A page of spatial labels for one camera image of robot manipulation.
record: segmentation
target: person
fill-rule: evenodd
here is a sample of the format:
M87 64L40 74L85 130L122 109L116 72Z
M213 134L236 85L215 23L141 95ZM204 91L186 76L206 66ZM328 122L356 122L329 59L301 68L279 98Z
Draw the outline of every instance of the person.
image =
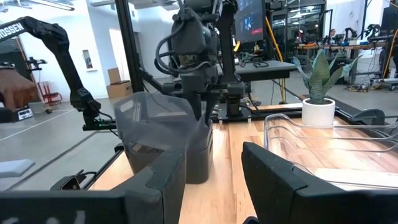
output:
M0 101L13 111L23 108L36 96L36 85L11 67L0 66Z

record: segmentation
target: white flower pot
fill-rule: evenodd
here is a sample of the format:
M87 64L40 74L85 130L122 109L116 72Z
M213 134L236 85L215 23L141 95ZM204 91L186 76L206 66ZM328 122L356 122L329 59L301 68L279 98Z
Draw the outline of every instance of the white flower pot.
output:
M335 120L336 102L331 99L325 98L330 101L326 105L313 105L307 103L310 99L303 100L302 123L310 126L331 126Z

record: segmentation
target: potted plant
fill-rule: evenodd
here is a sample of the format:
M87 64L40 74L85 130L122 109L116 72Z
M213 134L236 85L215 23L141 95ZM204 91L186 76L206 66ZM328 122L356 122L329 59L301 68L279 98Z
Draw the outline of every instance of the potted plant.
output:
M330 69L333 67L338 55L336 55L335 59L329 65L325 52L319 50L315 60L311 62L311 74L309 76L301 68L300 60L293 57L294 64L303 76L304 85L310 93L310 98L303 100L302 123L305 125L333 125L336 102L326 98L326 92L339 78L348 76L348 72L359 59L357 57L349 65L340 67L330 75Z

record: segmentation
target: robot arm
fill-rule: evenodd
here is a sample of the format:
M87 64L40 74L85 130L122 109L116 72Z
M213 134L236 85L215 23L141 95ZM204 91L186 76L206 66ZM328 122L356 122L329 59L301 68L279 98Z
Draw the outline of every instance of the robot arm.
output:
M58 24L49 24L32 17L22 17L0 25L0 42L28 32L43 41L44 45L54 54L70 88L70 103L78 111L83 112L87 130L99 124L98 117L101 104L95 101L91 93L83 86L75 64L69 54L68 34Z

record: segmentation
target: transparent plastic bin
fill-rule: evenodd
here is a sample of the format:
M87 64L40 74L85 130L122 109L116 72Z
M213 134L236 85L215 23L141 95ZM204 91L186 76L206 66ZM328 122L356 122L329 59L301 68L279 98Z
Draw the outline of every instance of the transparent plastic bin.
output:
M204 182L210 174L212 135L197 121L183 98L139 92L114 104L116 126L133 173L164 151L187 152L187 183Z
M301 119L273 114L264 124L264 147L345 190L398 189L398 123L350 126L302 125Z

